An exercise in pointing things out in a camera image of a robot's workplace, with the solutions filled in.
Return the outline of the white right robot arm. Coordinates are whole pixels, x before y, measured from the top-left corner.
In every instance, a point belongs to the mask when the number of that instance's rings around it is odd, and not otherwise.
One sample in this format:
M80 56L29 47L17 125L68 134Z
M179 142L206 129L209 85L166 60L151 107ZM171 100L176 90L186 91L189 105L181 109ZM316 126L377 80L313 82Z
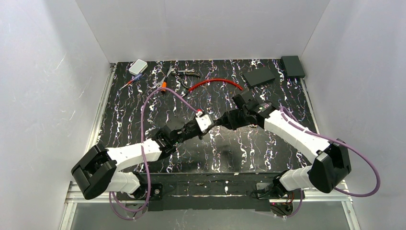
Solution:
M351 172L348 149L339 140L308 134L308 129L287 115L285 109L270 101L256 99L249 91L243 91L232 99L237 108L224 112L215 122L218 126L236 130L258 125L296 148L311 163L310 166L278 174L265 192L279 197L304 188L330 193Z

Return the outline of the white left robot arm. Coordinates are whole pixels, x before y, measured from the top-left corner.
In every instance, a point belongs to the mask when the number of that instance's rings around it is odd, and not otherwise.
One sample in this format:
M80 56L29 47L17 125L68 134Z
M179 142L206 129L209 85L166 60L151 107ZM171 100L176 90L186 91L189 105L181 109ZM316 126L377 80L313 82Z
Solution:
M175 152L177 144L202 136L203 131L193 119L180 129L164 126L143 143L117 148L96 144L74 165L71 174L86 200L104 192L132 194L142 183L135 174L123 172L124 169L167 158Z

